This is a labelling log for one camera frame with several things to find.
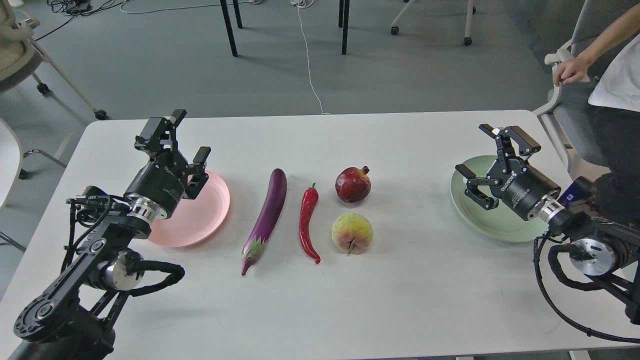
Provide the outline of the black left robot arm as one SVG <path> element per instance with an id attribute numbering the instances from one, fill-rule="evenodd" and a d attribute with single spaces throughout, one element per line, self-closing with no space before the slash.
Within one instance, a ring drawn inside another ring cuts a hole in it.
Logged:
<path id="1" fill-rule="evenodd" d="M 129 297 L 166 289 L 182 280 L 178 264 L 145 260 L 130 249 L 148 239 L 157 219 L 169 219 L 182 199 L 195 199 L 208 181 L 210 148 L 199 148 L 192 162 L 178 148 L 176 130 L 184 109 L 149 118 L 135 137 L 147 164 L 123 196 L 89 186 L 69 198 L 70 226 L 87 226 L 66 248 L 61 273 L 31 301 L 14 322 L 21 343 L 11 360 L 103 360 L 114 351 L 114 325 Z"/>

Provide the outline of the person's forearm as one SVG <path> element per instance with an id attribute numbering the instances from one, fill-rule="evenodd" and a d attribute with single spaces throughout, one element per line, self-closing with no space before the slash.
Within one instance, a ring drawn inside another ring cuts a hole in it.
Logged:
<path id="1" fill-rule="evenodd" d="M 579 55 L 587 66 L 592 66 L 599 57 L 622 43 L 640 29 L 640 5 L 636 4 L 622 14 Z"/>

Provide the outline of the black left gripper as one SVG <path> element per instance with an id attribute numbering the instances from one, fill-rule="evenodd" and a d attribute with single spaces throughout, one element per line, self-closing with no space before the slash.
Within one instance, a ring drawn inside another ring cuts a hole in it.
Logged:
<path id="1" fill-rule="evenodd" d="M 210 146 L 201 146 L 191 163 L 178 149 L 176 130 L 185 118 L 185 109 L 175 109 L 167 117 L 151 117 L 135 137 L 135 150 L 150 160 L 125 191 L 130 216 L 142 220 L 169 219 L 182 199 L 196 199 L 208 181 L 206 174 Z"/>

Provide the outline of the person's hand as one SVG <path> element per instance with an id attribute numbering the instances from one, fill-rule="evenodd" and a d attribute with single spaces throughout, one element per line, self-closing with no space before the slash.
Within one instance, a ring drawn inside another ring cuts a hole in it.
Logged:
<path id="1" fill-rule="evenodd" d="M 554 86 L 576 84 L 582 81 L 588 75 L 588 69 L 593 63 L 591 59 L 581 56 L 563 61 L 553 72 Z"/>

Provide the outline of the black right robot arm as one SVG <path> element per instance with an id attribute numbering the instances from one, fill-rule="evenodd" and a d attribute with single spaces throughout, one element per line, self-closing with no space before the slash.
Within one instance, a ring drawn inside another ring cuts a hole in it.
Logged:
<path id="1" fill-rule="evenodd" d="M 639 231 L 609 219 L 594 210 L 592 182 L 574 180 L 562 191 L 553 180 L 530 164 L 541 145 L 519 126 L 478 128 L 494 140 L 496 157 L 483 176 L 457 164 L 455 171 L 465 180 L 464 196 L 489 211 L 503 204 L 523 221 L 540 219 L 547 231 L 535 237 L 533 264 L 542 296 L 555 314 L 588 337 L 638 344 L 635 337 L 600 332 L 569 318 L 553 303 L 543 282 L 540 261 L 547 242 L 547 262 L 557 280 L 583 292 L 606 291 L 624 304 L 633 325 L 639 324 L 639 274 L 633 280 L 617 271 L 639 260 Z"/>

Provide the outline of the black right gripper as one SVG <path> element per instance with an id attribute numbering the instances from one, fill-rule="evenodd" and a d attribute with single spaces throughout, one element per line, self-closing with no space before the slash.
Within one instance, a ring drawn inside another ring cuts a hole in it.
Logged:
<path id="1" fill-rule="evenodd" d="M 484 134 L 494 139 L 497 159 L 487 172 L 478 178 L 464 164 L 457 164 L 455 171 L 466 179 L 467 198 L 484 210 L 493 210 L 502 201 L 524 221 L 538 216 L 543 198 L 557 199 L 560 186 L 536 168 L 528 165 L 528 159 L 541 151 L 542 146 L 518 125 L 494 128 L 487 123 L 478 126 Z M 496 197 L 487 196 L 479 186 L 489 186 Z"/>

